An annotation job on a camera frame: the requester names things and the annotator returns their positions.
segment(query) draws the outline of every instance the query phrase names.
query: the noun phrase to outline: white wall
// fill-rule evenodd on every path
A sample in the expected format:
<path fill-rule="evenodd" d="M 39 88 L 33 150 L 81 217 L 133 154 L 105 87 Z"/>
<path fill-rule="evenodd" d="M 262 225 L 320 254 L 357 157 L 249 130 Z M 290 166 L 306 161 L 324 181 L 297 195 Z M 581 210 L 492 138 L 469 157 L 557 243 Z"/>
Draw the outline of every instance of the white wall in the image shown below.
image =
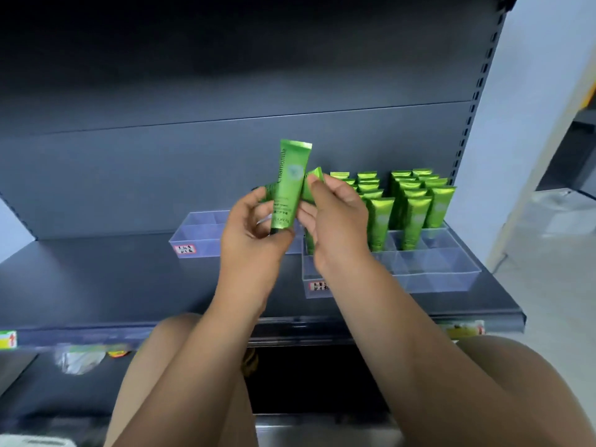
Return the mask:
<path fill-rule="evenodd" d="M 0 263 L 33 240 L 19 219 L 0 200 Z"/>
<path fill-rule="evenodd" d="M 507 15 L 446 217 L 489 269 L 503 226 L 596 79 L 595 63 L 596 0 L 518 0 Z"/>

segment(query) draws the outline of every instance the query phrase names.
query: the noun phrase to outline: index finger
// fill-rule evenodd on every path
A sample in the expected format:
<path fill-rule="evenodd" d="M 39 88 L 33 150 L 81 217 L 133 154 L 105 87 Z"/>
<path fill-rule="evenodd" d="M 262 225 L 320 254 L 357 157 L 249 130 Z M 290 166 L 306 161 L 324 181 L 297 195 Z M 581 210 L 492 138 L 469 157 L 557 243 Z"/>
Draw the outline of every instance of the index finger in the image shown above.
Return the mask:
<path fill-rule="evenodd" d="M 358 193 L 343 180 L 331 177 L 329 174 L 324 174 L 325 185 L 331 189 L 333 194 L 347 204 L 351 202 L 360 201 Z"/>
<path fill-rule="evenodd" d="M 260 202 L 264 199 L 265 196 L 266 191 L 264 187 L 255 188 L 234 204 L 232 210 L 229 211 L 228 219 L 244 220 L 248 218 L 250 213 L 255 209 L 257 205 L 260 204 Z"/>

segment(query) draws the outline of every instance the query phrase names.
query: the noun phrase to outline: left hand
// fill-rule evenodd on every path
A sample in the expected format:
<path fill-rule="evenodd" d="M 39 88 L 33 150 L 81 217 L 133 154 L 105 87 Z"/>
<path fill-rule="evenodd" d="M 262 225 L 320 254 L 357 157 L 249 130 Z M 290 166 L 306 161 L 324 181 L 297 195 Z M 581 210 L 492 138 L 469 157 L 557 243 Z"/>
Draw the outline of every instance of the left hand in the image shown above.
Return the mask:
<path fill-rule="evenodd" d="M 279 274 L 294 231 L 285 229 L 269 236 L 273 201 L 260 204 L 264 187 L 258 187 L 230 210 L 221 239 L 221 261 L 214 300 L 248 310 L 258 317 Z"/>

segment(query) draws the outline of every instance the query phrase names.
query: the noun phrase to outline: tiled floor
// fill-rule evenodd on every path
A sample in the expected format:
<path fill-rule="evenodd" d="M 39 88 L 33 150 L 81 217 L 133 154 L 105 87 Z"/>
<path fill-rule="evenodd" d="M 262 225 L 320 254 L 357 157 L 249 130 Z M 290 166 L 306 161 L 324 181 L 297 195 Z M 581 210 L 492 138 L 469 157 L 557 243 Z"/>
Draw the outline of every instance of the tiled floor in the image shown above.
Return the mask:
<path fill-rule="evenodd" d="M 525 311 L 510 335 L 548 360 L 596 426 L 596 234 L 541 237 L 517 228 L 495 277 Z"/>

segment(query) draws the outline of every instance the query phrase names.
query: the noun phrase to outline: thigh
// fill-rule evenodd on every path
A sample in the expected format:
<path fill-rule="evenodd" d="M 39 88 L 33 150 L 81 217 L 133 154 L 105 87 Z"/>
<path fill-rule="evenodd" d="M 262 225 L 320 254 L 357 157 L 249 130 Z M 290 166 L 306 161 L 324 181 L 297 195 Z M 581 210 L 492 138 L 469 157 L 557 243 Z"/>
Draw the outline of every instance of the thigh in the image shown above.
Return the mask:
<path fill-rule="evenodd" d="M 183 314 L 168 318 L 153 329 L 124 375 L 104 447 L 111 447 L 120 436 L 199 319 L 196 314 Z M 219 445 L 257 445 L 255 418 L 240 368 Z"/>
<path fill-rule="evenodd" d="M 460 340 L 458 347 L 525 405 L 562 446 L 594 445 L 592 425 L 562 377 L 540 354 L 503 337 Z"/>

